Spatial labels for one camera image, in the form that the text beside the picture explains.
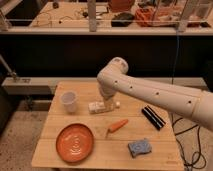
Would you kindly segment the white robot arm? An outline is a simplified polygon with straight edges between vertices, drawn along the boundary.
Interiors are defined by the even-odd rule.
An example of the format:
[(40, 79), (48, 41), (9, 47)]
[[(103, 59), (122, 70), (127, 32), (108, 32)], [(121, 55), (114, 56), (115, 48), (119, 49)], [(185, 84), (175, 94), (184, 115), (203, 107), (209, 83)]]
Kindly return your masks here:
[(191, 119), (213, 132), (213, 93), (127, 75), (128, 63), (114, 57), (97, 75), (100, 94), (109, 99), (120, 92)]

